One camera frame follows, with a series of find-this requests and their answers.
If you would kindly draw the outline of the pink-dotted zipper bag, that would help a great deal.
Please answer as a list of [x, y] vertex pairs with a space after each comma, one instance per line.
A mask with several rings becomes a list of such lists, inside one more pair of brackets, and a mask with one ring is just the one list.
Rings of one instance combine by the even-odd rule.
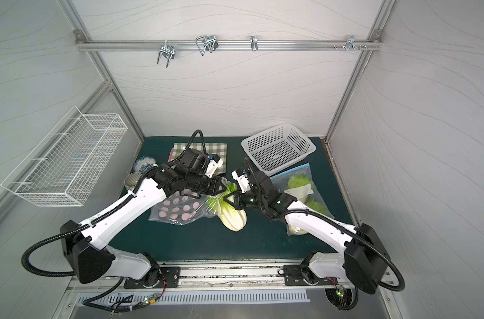
[[191, 190], [175, 192], [162, 203], [153, 206], [148, 220], [171, 225], [187, 225], [201, 218], [213, 218], [220, 212], [218, 201], [231, 189], [226, 178], [222, 178], [226, 190], [220, 195], [204, 195]]

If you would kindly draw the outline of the chinese cabbage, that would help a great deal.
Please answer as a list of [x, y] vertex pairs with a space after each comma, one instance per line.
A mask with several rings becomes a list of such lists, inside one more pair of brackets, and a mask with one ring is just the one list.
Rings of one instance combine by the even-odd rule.
[[224, 201], [224, 197], [237, 190], [234, 183], [226, 183], [226, 191], [222, 194], [211, 196], [207, 200], [207, 206], [213, 211], [231, 231], [242, 230], [247, 223], [247, 215], [244, 210], [236, 210], [232, 205]]
[[307, 210], [317, 212], [329, 218], [334, 217], [322, 201], [307, 198], [305, 203], [300, 201], [293, 202], [287, 207], [287, 211], [293, 211], [293, 213], [285, 216], [289, 234], [304, 235], [309, 233], [318, 239], [322, 239], [328, 234], [331, 234], [331, 225], [319, 217], [315, 217], [309, 213], [306, 214], [304, 211]]
[[308, 175], [304, 175], [304, 174], [292, 175], [289, 178], [288, 184], [287, 184], [289, 189], [294, 189], [294, 188], [303, 187], [307, 185], [310, 185], [312, 189], [315, 188], [315, 184], [312, 181], [312, 179], [308, 177]]

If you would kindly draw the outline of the clear blue-zip zipper bag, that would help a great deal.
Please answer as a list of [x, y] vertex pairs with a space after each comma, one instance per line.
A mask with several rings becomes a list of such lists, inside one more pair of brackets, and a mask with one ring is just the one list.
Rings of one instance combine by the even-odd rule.
[[312, 173], [311, 173], [311, 166], [309, 163], [303, 164], [301, 166], [294, 167], [290, 170], [284, 171], [280, 174], [274, 175], [271, 177], [271, 181], [273, 182], [273, 185], [280, 191], [284, 192], [286, 194], [292, 195], [296, 197], [300, 202], [305, 203], [307, 198], [313, 198], [317, 201], [322, 201], [324, 204], [324, 200], [322, 196], [319, 193], [319, 190], [317, 189], [316, 185], [315, 188], [311, 188], [310, 185], [303, 186], [303, 187], [298, 187], [294, 189], [289, 189], [287, 184], [288, 180], [292, 175], [296, 174], [304, 174], [308, 175], [312, 179]]

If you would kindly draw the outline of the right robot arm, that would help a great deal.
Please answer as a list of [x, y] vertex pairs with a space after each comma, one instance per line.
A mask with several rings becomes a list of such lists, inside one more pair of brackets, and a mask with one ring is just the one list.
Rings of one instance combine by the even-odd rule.
[[311, 185], [280, 191], [264, 173], [243, 168], [233, 171], [232, 177], [238, 188], [225, 197], [227, 203], [236, 209], [257, 207], [266, 217], [305, 231], [337, 252], [337, 257], [309, 253], [300, 264], [306, 283], [335, 277], [369, 295], [376, 293], [388, 265], [382, 260], [387, 254], [371, 227], [341, 223], [307, 206], [304, 201], [313, 193]]

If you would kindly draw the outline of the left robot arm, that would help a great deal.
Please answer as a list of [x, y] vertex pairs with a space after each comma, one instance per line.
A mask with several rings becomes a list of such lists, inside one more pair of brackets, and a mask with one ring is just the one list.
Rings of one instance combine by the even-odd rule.
[[214, 174], [223, 160], [188, 148], [171, 163], [147, 169], [133, 190], [112, 205], [77, 224], [78, 233], [62, 239], [63, 253], [82, 284], [104, 276], [119, 276], [155, 287], [162, 276], [159, 264], [147, 253], [129, 253], [109, 243], [144, 212], [178, 192], [217, 195], [226, 190]]

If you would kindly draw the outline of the green checkered cloth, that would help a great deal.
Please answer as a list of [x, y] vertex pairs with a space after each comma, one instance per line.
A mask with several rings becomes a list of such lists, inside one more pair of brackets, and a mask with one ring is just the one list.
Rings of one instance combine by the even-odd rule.
[[[187, 143], [175, 143], [168, 161], [176, 159], [185, 149]], [[192, 143], [190, 148], [202, 151], [202, 143]], [[227, 144], [224, 143], [206, 143], [206, 151], [208, 154], [217, 154], [224, 163], [227, 163]]]

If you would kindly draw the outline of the white plastic basket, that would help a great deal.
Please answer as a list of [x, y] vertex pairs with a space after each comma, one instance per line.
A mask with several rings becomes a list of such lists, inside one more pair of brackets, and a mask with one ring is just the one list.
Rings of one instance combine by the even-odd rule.
[[241, 142], [258, 170], [268, 176], [304, 160], [316, 151], [314, 143], [292, 124], [280, 124]]

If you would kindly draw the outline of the blue floral bowl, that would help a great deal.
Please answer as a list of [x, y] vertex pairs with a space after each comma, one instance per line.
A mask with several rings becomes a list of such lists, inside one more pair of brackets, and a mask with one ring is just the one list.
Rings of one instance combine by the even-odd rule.
[[142, 156], [134, 162], [132, 171], [134, 173], [143, 174], [145, 171], [153, 168], [156, 165], [156, 160], [151, 156]]

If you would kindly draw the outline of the grey striped mug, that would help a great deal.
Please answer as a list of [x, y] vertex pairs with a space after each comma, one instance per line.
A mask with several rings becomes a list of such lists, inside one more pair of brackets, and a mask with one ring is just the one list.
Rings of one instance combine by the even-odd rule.
[[124, 180], [124, 187], [127, 191], [133, 191], [139, 182], [142, 174], [138, 172], [132, 172], [128, 174]]

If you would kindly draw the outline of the metal hook clamp left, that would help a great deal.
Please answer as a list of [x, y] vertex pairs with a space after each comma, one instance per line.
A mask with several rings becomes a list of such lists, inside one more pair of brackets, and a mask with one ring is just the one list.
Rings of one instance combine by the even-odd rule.
[[175, 56], [176, 50], [173, 48], [173, 46], [165, 42], [160, 46], [156, 63], [159, 64], [161, 61], [166, 61], [166, 68], [168, 68], [171, 61], [175, 59]]

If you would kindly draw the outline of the metal hook clamp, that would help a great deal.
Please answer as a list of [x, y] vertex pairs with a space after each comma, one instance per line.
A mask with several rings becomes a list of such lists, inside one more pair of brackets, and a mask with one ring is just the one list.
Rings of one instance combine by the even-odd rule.
[[215, 35], [199, 36], [195, 39], [195, 43], [201, 56], [204, 56], [207, 52], [213, 53], [219, 47], [219, 43]]
[[176, 50], [173, 48], [173, 46], [165, 42], [160, 46], [156, 63], [159, 64], [161, 61], [166, 61], [166, 68], [168, 68], [171, 61], [175, 59], [175, 56]]

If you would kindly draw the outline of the metal hook clamp middle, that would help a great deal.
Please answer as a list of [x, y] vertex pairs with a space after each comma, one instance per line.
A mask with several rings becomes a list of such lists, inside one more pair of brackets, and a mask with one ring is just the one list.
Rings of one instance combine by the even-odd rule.
[[213, 53], [219, 47], [219, 43], [215, 35], [199, 36], [195, 39], [195, 43], [201, 56], [204, 56], [207, 52]]

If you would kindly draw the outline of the white vented strip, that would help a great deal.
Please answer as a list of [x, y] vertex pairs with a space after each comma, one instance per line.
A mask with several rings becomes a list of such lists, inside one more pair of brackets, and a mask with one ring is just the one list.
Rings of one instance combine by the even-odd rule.
[[[94, 301], [101, 306], [121, 303], [123, 306], [135, 305], [150, 299], [149, 292], [113, 292]], [[248, 291], [168, 291], [155, 304], [193, 305], [193, 304], [286, 304], [309, 303], [305, 289], [291, 290], [248, 290]]]

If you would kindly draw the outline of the metal hook small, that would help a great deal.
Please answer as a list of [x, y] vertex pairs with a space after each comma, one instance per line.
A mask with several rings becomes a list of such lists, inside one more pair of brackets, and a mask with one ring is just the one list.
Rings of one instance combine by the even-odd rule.
[[249, 41], [250, 41], [251, 50], [253, 52], [256, 52], [258, 50], [258, 40], [257, 40], [257, 37], [255, 35], [252, 35], [249, 38]]

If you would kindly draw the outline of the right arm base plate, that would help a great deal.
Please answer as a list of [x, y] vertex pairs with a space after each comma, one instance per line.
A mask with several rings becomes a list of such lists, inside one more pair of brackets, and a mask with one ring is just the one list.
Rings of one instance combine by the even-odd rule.
[[284, 265], [278, 270], [278, 275], [284, 278], [286, 287], [329, 286], [338, 287], [336, 277], [319, 278], [311, 271], [304, 271], [300, 265]]

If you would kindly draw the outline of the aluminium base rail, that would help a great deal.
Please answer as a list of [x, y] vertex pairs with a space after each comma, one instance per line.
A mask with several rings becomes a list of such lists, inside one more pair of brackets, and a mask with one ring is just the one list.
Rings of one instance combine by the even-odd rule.
[[[205, 260], [169, 261], [164, 267], [179, 267], [177, 287], [167, 284], [166, 292], [171, 291], [236, 291], [251, 289], [286, 289], [285, 279], [278, 274], [285, 265], [298, 265], [302, 259], [250, 259], [250, 260]], [[65, 289], [66, 293], [100, 293], [107, 291], [118, 282], [118, 277], [102, 277], [90, 284], [81, 284], [73, 277]], [[121, 284], [115, 292], [158, 292], [161, 285], [154, 288], [129, 288]]]

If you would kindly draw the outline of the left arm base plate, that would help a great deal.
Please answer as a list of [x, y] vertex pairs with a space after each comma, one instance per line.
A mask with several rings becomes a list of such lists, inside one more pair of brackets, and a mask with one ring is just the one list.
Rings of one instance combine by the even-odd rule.
[[153, 288], [177, 288], [180, 278], [180, 267], [160, 267], [150, 269], [150, 271], [141, 279], [125, 280], [125, 289], [153, 289]]

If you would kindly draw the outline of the aluminium top rail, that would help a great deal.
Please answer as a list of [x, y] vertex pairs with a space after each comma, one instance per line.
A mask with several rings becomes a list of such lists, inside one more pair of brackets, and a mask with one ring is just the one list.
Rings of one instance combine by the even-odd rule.
[[[257, 51], [335, 51], [333, 45], [342, 45], [342, 40], [258, 40]], [[82, 52], [157, 52], [160, 46], [167, 42], [176, 52], [198, 52], [195, 40], [185, 41], [87, 41], [77, 42], [78, 50]], [[218, 40], [217, 52], [252, 52], [249, 39]], [[383, 47], [383, 42], [356, 40], [358, 45], [366, 45], [366, 51], [377, 51]]]

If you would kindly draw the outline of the metal bracket right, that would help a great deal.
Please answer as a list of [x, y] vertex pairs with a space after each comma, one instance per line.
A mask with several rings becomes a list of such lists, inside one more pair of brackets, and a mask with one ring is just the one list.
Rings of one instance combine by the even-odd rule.
[[351, 35], [346, 39], [346, 42], [342, 45], [333, 45], [332, 48], [336, 51], [365, 51], [367, 49], [366, 45], [358, 45], [356, 39]]

